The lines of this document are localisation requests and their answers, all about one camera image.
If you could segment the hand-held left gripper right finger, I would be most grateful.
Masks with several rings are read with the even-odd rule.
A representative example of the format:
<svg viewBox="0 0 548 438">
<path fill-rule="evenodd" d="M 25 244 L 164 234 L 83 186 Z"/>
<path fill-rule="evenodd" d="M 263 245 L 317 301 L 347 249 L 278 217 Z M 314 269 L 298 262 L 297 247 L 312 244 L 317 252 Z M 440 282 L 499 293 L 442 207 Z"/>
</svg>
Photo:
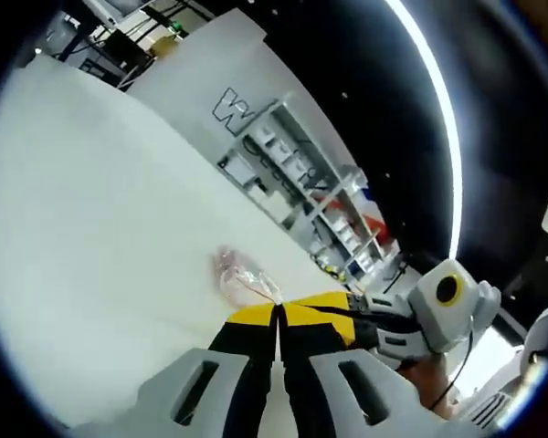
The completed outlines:
<svg viewBox="0 0 548 438">
<path fill-rule="evenodd" d="M 448 437 L 414 386 L 374 357 L 367 321 L 301 304 L 279 306 L 284 384 L 301 437 Z"/>
</svg>

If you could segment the person's right hand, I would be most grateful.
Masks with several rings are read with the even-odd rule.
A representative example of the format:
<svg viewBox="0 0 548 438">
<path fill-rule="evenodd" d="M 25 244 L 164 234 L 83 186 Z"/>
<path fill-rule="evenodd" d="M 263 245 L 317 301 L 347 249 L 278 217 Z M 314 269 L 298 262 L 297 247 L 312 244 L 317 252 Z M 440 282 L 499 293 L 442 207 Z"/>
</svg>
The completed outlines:
<svg viewBox="0 0 548 438">
<path fill-rule="evenodd" d="M 453 407 L 448 396 L 442 396 L 449 385 L 446 365 L 446 357 L 436 354 L 403 363 L 396 372 L 415 386 L 423 407 L 449 420 L 453 416 Z"/>
</svg>

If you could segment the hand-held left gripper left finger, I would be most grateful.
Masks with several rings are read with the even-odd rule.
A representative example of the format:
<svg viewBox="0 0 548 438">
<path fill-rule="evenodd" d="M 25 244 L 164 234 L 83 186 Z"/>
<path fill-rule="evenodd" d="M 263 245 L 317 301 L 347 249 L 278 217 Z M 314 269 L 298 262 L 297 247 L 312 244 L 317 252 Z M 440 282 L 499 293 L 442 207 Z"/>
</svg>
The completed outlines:
<svg viewBox="0 0 548 438">
<path fill-rule="evenodd" d="M 242 308 L 138 390 L 120 437 L 255 437 L 271 388 L 278 306 Z"/>
</svg>

